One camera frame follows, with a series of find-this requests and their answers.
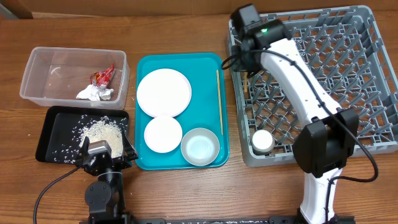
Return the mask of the wooden chopstick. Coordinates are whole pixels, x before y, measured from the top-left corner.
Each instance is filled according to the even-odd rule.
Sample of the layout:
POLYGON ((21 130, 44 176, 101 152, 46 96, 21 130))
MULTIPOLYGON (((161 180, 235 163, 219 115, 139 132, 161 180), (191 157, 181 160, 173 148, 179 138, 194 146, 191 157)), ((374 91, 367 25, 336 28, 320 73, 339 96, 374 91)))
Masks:
POLYGON ((244 93, 248 92, 248 73, 244 75, 244 93))
POLYGON ((221 135, 223 135, 223 113, 222 113, 222 105, 221 105, 221 88, 220 88, 220 73, 219 70, 216 71, 216 80, 218 87, 218 104, 219 104, 219 115, 220 115, 220 128, 221 135))

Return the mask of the grey small bowl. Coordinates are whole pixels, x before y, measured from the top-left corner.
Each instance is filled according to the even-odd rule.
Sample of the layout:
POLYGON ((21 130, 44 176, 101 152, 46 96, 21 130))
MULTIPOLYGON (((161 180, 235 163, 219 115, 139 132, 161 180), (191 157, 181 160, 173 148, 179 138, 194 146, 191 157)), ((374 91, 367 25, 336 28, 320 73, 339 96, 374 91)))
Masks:
POLYGON ((195 128, 187 132, 181 141, 183 158, 193 166, 211 164, 220 152, 220 142, 215 133, 205 128, 195 128))

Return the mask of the white tissue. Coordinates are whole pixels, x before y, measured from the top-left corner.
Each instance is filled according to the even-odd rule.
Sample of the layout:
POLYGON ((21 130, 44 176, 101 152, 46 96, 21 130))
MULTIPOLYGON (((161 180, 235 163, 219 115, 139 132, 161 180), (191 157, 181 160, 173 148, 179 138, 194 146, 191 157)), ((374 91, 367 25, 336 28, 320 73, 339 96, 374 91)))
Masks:
POLYGON ((94 84, 90 84, 77 94, 76 99, 90 101, 110 100, 113 91, 113 89, 104 88, 103 85, 97 87, 94 84))

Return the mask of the white paper cup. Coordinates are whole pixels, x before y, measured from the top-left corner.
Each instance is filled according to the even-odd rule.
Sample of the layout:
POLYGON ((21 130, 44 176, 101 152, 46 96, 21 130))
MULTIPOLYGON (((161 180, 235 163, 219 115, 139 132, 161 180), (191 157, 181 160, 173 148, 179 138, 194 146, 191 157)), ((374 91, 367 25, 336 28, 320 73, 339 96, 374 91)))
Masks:
POLYGON ((257 155, 270 154, 275 146, 274 137, 269 131, 258 130, 252 135, 251 146, 257 155))

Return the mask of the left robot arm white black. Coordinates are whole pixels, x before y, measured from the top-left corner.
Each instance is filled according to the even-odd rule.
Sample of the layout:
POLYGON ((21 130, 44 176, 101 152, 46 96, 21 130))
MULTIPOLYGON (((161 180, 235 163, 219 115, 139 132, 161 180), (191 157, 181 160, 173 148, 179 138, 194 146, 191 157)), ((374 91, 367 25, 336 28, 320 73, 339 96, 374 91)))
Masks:
POLYGON ((138 158, 127 131, 121 132, 122 155, 111 157, 107 141, 90 142, 85 138, 78 156, 78 164, 88 174, 97 177, 85 191, 89 207, 88 223, 137 223, 134 216, 125 211, 122 170, 132 167, 138 158))

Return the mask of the white round plate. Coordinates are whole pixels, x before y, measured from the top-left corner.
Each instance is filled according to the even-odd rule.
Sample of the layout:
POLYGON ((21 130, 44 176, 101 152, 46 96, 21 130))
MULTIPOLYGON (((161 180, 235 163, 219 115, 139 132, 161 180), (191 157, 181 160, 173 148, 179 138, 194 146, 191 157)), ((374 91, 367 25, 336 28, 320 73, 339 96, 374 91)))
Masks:
POLYGON ((136 100, 143 112, 158 116, 176 117, 189 105, 192 88, 179 71, 161 68, 148 73, 139 83, 136 100))

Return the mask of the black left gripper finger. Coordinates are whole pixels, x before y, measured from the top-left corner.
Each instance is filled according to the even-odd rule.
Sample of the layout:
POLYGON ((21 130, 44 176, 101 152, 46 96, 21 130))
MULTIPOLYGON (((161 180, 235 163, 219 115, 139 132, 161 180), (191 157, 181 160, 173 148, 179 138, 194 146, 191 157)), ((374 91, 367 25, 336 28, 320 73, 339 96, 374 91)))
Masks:
POLYGON ((80 149, 80 157, 84 159, 88 155, 88 147, 90 145, 89 137, 85 137, 83 141, 83 145, 80 149))
POLYGON ((124 155, 129 161, 133 161, 138 158, 137 151, 133 144, 130 142, 127 131, 125 129, 123 130, 123 151, 124 155))

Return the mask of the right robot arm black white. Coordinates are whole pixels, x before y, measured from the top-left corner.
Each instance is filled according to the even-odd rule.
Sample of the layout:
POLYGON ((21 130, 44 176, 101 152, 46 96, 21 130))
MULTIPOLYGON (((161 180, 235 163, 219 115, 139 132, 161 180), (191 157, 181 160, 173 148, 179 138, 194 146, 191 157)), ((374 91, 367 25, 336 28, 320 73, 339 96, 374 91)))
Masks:
POLYGON ((333 209, 337 177, 353 155, 359 118, 343 109, 319 84, 300 56, 282 21, 265 22, 252 4, 237 8, 231 23, 239 45, 233 47, 231 68, 253 77, 260 70, 278 82, 302 126, 292 150, 305 173, 304 196, 296 223, 354 223, 333 209))

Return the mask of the red snack wrapper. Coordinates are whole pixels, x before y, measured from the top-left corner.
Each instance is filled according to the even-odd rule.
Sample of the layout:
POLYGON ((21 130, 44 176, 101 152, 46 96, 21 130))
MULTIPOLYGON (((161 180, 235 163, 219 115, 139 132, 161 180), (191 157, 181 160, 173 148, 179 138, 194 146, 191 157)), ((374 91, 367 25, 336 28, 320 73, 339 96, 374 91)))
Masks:
POLYGON ((114 64, 108 67, 105 71, 95 72, 90 76, 90 82, 92 85, 98 88, 106 88, 113 78, 115 73, 114 64))

